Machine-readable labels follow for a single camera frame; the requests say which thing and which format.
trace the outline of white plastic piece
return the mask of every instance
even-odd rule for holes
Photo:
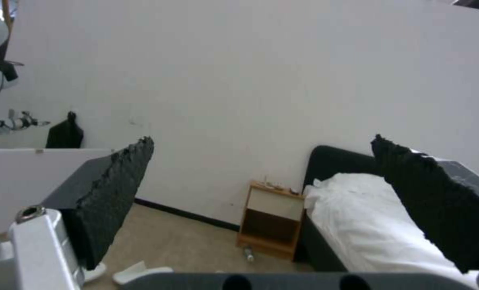
[[[159,268],[147,269],[145,265],[145,261],[141,261],[121,272],[115,273],[112,276],[112,280],[116,284],[124,285],[139,277],[143,277],[143,276],[155,274],[155,273],[173,273],[173,269],[170,267],[159,267]]]
[[[88,271],[85,268],[82,268],[82,271],[84,272],[84,284],[93,281],[94,279],[99,278],[100,276],[105,273],[107,270],[107,266],[100,262],[94,270]]]

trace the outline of carpet floor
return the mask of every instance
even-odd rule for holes
[[[175,272],[310,272],[308,264],[254,253],[249,263],[236,248],[236,232],[134,204],[103,262],[106,273],[85,290],[117,289],[112,274],[145,261]]]

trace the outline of small item on nightstand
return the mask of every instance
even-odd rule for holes
[[[245,248],[243,248],[243,254],[245,254],[245,258],[247,258],[248,262],[254,262],[254,252],[250,246],[245,246]]]
[[[295,190],[295,189],[293,189],[293,188],[290,188],[290,189],[289,189],[289,192],[290,192],[291,194],[293,194],[294,196],[300,196],[300,192],[297,191],[297,190]]]

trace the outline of screw hole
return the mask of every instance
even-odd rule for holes
[[[37,207],[36,206],[30,206],[26,210],[23,211],[23,216],[31,216],[34,213],[37,213]]]

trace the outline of nightstand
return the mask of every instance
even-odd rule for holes
[[[254,251],[293,259],[303,209],[303,196],[250,182],[236,246],[251,246]]]

